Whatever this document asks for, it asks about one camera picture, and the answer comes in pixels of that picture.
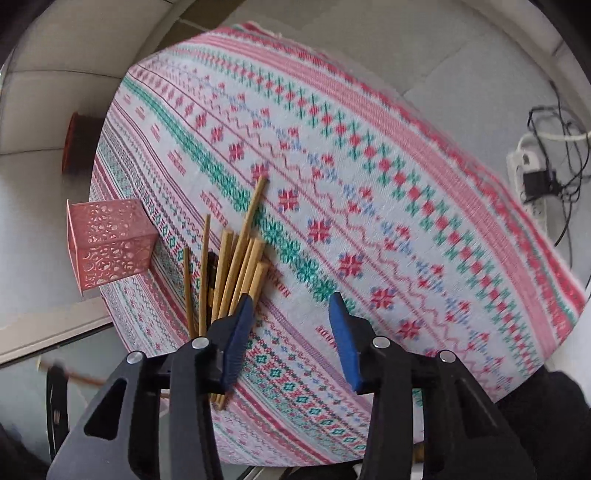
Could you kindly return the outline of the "wooden chopstick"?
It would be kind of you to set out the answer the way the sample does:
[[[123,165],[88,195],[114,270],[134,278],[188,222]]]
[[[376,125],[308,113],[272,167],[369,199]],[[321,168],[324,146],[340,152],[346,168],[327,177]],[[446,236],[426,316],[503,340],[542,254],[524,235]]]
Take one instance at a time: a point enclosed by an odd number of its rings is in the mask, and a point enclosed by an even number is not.
[[[236,282],[238,282],[238,274],[240,268],[242,268],[242,260],[245,258],[245,251],[249,244],[250,227],[252,227],[252,220],[256,214],[257,205],[263,195],[263,189],[266,186],[266,176],[259,177],[259,181],[256,183],[256,189],[253,191],[252,200],[249,204],[249,210],[245,214],[243,219],[242,230],[238,235],[238,241],[236,242],[235,253],[233,253],[232,260],[228,270],[228,278],[224,285],[223,294],[221,297],[221,306],[219,306],[219,317],[224,318],[228,315],[233,291],[235,291]]]
[[[259,296],[263,291],[263,284],[266,282],[266,273],[269,271],[270,264],[259,262],[253,272],[252,282],[249,286],[249,297],[252,298],[253,306],[259,302]]]
[[[219,249],[216,266],[211,322],[214,322],[218,318],[219,308],[221,307],[221,297],[224,290],[226,276],[228,275],[228,260],[231,256],[232,242],[233,232],[231,230],[224,229],[221,235],[221,248]]]
[[[265,248],[266,242],[263,241],[263,239],[256,237],[249,239],[249,243],[247,243],[246,246],[245,257],[243,257],[242,265],[238,271],[238,279],[236,279],[235,289],[232,292],[229,313],[235,313],[239,298],[242,294],[249,292],[250,285],[252,285],[252,278],[256,271],[256,266],[263,257],[263,251]]]
[[[208,261],[208,240],[211,231],[211,215],[204,218],[204,234],[202,235],[201,259],[200,259],[200,280],[199,280],[199,303],[198,303],[198,335],[204,336],[207,328],[207,261]]]
[[[197,332],[195,332],[193,319],[190,248],[188,246],[185,246],[183,249],[183,287],[186,325],[189,337],[192,339],[197,336]]]

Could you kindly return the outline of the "patterned woven tablecloth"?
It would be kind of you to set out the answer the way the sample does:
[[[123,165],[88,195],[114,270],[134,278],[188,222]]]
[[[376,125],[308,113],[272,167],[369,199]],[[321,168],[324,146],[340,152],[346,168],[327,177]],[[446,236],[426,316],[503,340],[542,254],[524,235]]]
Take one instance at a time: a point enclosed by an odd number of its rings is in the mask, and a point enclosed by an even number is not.
[[[456,352],[501,399],[557,350],[582,285],[505,184],[402,102],[252,23],[131,66],[106,114],[94,200],[136,198],[156,227],[149,269],[101,287],[124,344],[187,340],[182,266],[238,231],[270,264],[242,375],[213,414],[225,463],[359,458],[370,397],[342,374],[334,292],[406,349]]]

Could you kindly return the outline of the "pink perforated utensil holder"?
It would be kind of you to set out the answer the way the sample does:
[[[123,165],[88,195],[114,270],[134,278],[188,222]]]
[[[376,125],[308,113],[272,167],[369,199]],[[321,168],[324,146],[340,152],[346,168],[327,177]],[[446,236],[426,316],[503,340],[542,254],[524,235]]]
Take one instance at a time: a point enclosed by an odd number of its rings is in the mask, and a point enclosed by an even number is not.
[[[137,199],[66,203],[67,248],[78,290],[145,272],[158,232]]]

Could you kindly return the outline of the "dark bin with red liner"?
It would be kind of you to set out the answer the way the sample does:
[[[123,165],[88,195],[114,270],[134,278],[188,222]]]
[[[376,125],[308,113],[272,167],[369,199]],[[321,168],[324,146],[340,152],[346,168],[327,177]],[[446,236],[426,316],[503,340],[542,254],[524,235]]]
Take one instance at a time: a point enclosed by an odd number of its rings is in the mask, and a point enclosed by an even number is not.
[[[62,152],[62,174],[76,174],[92,167],[103,123],[103,118],[72,114]]]

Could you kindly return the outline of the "black power adapter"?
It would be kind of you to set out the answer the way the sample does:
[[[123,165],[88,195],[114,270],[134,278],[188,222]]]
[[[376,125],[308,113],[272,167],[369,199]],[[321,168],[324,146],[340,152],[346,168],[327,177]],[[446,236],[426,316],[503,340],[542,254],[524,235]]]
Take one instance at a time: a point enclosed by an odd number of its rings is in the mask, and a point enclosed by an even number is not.
[[[523,174],[524,194],[527,201],[546,196],[557,196],[560,184],[554,170],[529,171]]]

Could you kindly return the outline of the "white power strip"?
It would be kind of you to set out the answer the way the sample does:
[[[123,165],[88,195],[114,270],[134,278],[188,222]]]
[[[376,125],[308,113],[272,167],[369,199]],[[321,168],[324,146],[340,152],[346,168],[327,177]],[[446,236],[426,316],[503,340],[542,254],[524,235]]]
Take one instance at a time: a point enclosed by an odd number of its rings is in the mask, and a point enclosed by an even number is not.
[[[547,204],[548,172],[534,149],[534,136],[525,134],[506,159],[510,186],[524,209],[538,227],[548,231]]]

